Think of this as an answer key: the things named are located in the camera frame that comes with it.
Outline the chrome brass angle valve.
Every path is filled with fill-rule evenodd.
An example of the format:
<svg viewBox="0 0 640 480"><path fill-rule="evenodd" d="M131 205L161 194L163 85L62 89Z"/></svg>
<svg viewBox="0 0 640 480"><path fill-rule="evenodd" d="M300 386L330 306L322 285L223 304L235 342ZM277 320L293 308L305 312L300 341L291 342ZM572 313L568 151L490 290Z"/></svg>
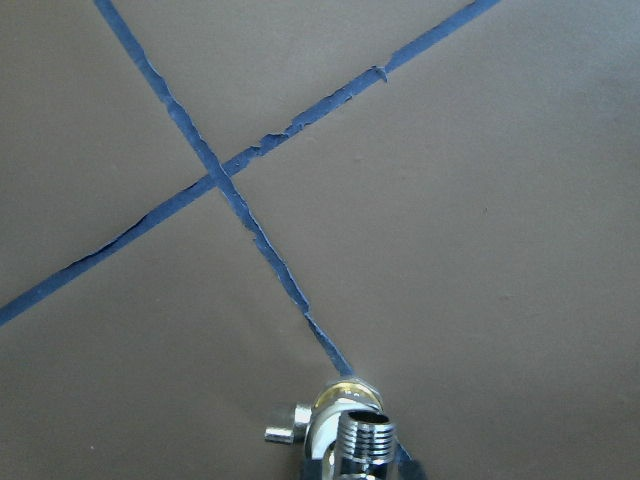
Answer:
<svg viewBox="0 0 640 480"><path fill-rule="evenodd" d="M302 448L300 479L396 477L396 425L378 389L356 376L328 383L311 403L276 407L264 440Z"/></svg>

